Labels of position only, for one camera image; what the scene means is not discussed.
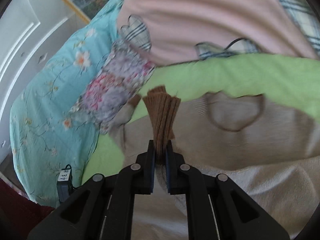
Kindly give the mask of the beige knit sweater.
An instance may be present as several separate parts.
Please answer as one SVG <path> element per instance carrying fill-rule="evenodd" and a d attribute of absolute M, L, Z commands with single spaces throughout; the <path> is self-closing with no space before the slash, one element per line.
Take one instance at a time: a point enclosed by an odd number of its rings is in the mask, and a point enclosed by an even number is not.
<path fill-rule="evenodd" d="M 127 103 L 109 136 L 135 162 L 153 139 L 150 117 L 129 123 Z M 202 173 L 224 173 L 294 239 L 319 204 L 319 123 L 263 95 L 230 98 L 206 93 L 180 104 L 173 123 L 175 152 Z M 155 192 L 135 197 L 131 239 L 188 239 L 185 196 L 170 196 L 165 169 L 156 168 Z"/>

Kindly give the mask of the black box with label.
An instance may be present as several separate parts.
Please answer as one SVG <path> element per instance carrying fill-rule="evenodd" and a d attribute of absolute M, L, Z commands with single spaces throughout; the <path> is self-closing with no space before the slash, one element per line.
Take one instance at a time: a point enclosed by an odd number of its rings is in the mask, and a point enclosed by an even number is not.
<path fill-rule="evenodd" d="M 72 167 L 68 164 L 60 171 L 57 178 L 56 186 L 60 204 L 65 202 L 74 192 L 72 180 Z"/>

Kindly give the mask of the turquoise floral quilt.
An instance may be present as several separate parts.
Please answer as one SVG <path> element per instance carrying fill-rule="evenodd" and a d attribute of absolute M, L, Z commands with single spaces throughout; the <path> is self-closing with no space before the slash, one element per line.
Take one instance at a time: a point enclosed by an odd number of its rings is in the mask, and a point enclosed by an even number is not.
<path fill-rule="evenodd" d="M 117 38 L 122 0 L 109 0 L 84 28 L 76 31 L 29 82 L 10 110 L 14 169 L 28 197 L 57 207 L 57 178 L 71 165 L 73 185 L 81 184 L 97 141 L 96 127 L 76 121 L 71 108 Z"/>

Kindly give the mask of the purple floral pillow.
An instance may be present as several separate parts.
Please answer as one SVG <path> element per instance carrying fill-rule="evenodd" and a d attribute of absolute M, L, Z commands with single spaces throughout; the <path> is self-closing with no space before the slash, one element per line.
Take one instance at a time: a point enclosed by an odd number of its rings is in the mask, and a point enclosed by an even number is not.
<path fill-rule="evenodd" d="M 91 122 L 101 134 L 106 134 L 116 114 L 139 92 L 155 69 L 153 62 L 127 42 L 116 40 L 101 70 L 71 108 L 71 118 Z"/>

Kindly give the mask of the green bed sheet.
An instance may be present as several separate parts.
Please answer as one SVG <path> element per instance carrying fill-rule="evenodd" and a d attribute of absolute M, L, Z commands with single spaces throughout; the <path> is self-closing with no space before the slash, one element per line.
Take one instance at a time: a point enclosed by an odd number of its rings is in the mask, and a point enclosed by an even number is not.
<path fill-rule="evenodd" d="M 264 94 L 319 121 L 319 61 L 270 54 L 242 54 L 157 68 L 139 91 L 164 85 L 182 101 L 223 91 L 237 98 Z"/>

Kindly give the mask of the pink quilt with plaid hearts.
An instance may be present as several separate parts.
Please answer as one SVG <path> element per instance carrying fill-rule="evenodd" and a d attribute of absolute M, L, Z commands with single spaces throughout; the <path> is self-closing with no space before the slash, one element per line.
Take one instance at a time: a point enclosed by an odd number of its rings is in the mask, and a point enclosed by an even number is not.
<path fill-rule="evenodd" d="M 319 59 L 306 0 L 124 0 L 117 27 L 159 66 L 251 53 Z"/>

